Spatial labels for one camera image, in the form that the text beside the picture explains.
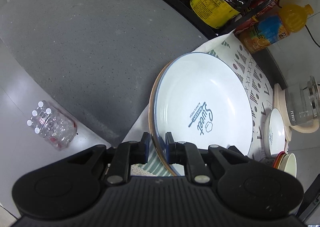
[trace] orange juice bottle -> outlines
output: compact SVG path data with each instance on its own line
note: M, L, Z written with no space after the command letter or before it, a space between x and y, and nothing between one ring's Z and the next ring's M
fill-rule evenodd
M306 25L310 14L313 14L313 9L309 4L305 7L286 5L276 15L240 33L239 39L250 53L255 53L289 36L290 33L300 31Z

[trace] gray dot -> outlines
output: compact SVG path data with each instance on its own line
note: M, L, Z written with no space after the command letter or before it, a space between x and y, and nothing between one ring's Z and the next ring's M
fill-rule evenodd
M199 184L205 184L210 181L210 177L207 175L197 175L195 176L195 182Z
M123 181L123 178L119 175L111 175L107 178L107 181L110 184L118 184L121 183Z

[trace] white tablecloth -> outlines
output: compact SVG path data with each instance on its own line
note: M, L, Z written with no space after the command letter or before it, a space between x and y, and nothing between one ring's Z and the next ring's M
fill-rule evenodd
M264 158L265 152L262 143L263 128L268 114L272 110L273 90L262 70L256 64L250 53L233 33L212 39L195 51L206 52L225 62L238 76L247 92L252 112L252 140L248 156L254 160ZM143 132L149 132L148 108L141 113L132 126L124 142L140 141ZM169 176L170 173L162 165L156 155L153 144L150 144L149 161L145 165L139 165L142 169L158 175Z

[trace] glass pitcher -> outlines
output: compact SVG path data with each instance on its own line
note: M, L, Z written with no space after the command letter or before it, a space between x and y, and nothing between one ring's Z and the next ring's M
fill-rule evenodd
M307 83L295 84L279 94L284 124L301 133L313 133L319 128L320 98L316 80L310 76ZM300 126L312 121L312 125Z

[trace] gray tabletop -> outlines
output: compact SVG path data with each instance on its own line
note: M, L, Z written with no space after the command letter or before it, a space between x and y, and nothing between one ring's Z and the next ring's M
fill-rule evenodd
M12 0L0 37L48 94L113 145L162 67L207 40L162 0Z

